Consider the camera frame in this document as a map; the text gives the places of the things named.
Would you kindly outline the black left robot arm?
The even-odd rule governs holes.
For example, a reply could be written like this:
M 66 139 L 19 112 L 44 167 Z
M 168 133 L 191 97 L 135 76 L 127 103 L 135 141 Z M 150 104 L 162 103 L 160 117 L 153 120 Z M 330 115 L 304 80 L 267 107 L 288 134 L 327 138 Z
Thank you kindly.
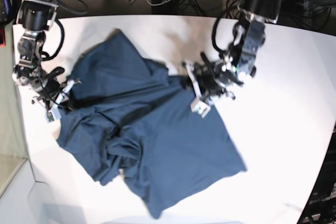
M 240 0 L 235 7 L 225 8 L 216 18 L 211 42 L 219 59 L 210 61 L 201 52 L 202 64 L 185 61 L 182 63 L 193 88 L 195 99 L 190 107 L 192 112 L 204 116 L 222 96 L 235 99 L 231 88 L 243 87 L 256 74 L 258 49 L 266 40 L 265 24 L 275 24 L 278 20 L 282 0 Z M 226 49 L 218 46 L 217 29 L 224 15 L 236 8 L 241 16 L 233 27 L 233 41 Z

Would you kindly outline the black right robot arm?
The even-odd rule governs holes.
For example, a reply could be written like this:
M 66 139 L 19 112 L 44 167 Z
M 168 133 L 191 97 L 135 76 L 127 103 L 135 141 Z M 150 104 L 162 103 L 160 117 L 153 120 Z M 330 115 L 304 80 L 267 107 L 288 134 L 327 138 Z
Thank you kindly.
M 81 3 L 83 10 L 76 10 L 63 0 L 22 0 L 17 13 L 16 22 L 22 25 L 24 33 L 17 44 L 19 58 L 14 65 L 13 79 L 18 86 L 31 88 L 37 94 L 35 100 L 42 101 L 48 113 L 56 109 L 70 110 L 73 106 L 70 91 L 76 82 L 58 82 L 57 78 L 65 72 L 64 68 L 56 67 L 46 72 L 42 64 L 55 59 L 65 41 L 64 26 L 57 18 L 59 8 L 74 15 L 85 15 L 88 12 L 88 5 L 84 1 L 74 1 Z M 43 47 L 46 32 L 53 25 L 60 29 L 60 42 L 51 55 Z

